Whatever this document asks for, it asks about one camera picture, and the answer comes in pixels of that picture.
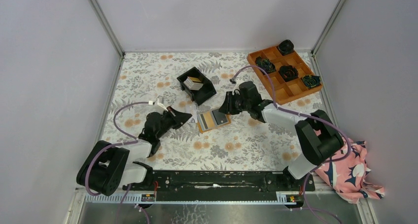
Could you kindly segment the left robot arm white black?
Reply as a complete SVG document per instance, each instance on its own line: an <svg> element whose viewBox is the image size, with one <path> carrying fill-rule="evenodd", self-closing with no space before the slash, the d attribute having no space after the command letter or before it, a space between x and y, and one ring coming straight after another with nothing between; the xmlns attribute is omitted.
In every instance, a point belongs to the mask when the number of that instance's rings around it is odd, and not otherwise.
<svg viewBox="0 0 418 224"><path fill-rule="evenodd" d="M134 141L119 145L104 140L96 142L77 173L77 184L84 186L92 196L111 196L118 188L133 183L142 190L149 189L153 169L138 159L152 157L163 135L180 128L191 117L190 113L167 107L163 112L146 116L144 128Z"/></svg>

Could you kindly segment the black plastic card box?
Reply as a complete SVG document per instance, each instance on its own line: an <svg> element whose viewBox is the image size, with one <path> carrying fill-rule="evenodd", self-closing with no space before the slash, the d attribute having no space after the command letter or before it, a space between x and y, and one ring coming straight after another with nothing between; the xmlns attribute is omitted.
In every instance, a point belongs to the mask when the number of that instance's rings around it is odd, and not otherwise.
<svg viewBox="0 0 418 224"><path fill-rule="evenodd" d="M213 97L217 91L213 83L196 67L193 67L176 78L180 88L185 91L198 106Z"/></svg>

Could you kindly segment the gold card black stripe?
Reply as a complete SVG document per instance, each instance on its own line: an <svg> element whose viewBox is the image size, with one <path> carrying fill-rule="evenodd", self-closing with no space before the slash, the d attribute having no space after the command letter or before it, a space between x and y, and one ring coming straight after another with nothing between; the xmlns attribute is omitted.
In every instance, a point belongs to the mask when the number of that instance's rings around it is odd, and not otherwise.
<svg viewBox="0 0 418 224"><path fill-rule="evenodd" d="M198 115L198 119L202 132L209 131L215 127L215 122L210 111Z"/></svg>

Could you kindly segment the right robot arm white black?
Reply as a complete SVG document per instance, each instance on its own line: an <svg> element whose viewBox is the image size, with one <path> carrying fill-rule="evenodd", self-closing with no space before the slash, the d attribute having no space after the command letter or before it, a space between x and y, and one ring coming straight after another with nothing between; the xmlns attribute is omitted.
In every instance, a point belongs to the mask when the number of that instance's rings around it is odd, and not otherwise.
<svg viewBox="0 0 418 224"><path fill-rule="evenodd" d="M247 112L255 120L296 133L302 153L283 170L282 178L284 187L289 190L296 190L307 173L344 146L340 133L330 122L327 113L317 110L311 114L301 114L279 107L272 100L262 99L251 81L226 92L219 112L229 115Z"/></svg>

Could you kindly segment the black VIP credit card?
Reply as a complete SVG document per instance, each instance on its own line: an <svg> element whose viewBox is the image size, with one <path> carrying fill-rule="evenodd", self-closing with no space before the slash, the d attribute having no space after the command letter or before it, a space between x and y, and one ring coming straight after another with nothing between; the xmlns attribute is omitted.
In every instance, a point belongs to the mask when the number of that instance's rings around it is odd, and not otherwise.
<svg viewBox="0 0 418 224"><path fill-rule="evenodd" d="M218 109L212 110L211 113L214 118L216 126L221 126L229 122L227 115L224 113L221 113Z"/></svg>

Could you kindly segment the yellow leather card holder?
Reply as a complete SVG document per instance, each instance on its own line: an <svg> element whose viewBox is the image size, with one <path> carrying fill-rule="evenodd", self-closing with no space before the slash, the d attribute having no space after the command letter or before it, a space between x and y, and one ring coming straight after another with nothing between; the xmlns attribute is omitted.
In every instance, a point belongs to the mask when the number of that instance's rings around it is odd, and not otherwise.
<svg viewBox="0 0 418 224"><path fill-rule="evenodd" d="M222 126L224 126L224 125L228 125L228 124L230 124L230 123L231 123L230 115L228 115L228 114L227 114L227 117L228 117L228 119L229 119L229 122L228 122L227 124L223 124L223 125L221 125L221 126L216 126L216 125L215 125L215 127L214 127L213 129L217 129L217 128L222 127ZM199 125L199 119L197 118L197 120L198 120L197 125L198 125L198 128L199 128L200 133L205 133L205 132L202 132L202 131L201 131L201 128L200 128L200 125Z"/></svg>

